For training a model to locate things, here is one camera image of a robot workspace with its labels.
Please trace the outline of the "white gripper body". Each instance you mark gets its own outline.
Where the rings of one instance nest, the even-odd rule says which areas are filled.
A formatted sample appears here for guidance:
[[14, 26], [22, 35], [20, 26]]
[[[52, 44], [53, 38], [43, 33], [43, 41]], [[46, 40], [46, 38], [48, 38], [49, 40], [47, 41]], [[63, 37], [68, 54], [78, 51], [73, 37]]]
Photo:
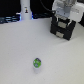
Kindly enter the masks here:
[[80, 6], [77, 1], [55, 1], [52, 10], [57, 17], [63, 20], [80, 21]]

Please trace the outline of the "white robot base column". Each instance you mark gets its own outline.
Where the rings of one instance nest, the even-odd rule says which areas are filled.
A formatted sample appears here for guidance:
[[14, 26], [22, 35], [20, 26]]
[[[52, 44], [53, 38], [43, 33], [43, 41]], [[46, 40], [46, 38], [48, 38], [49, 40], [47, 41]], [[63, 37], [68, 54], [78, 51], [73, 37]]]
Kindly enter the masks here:
[[32, 12], [30, 9], [30, 0], [20, 0], [21, 2], [21, 19], [30, 20], [32, 18]]

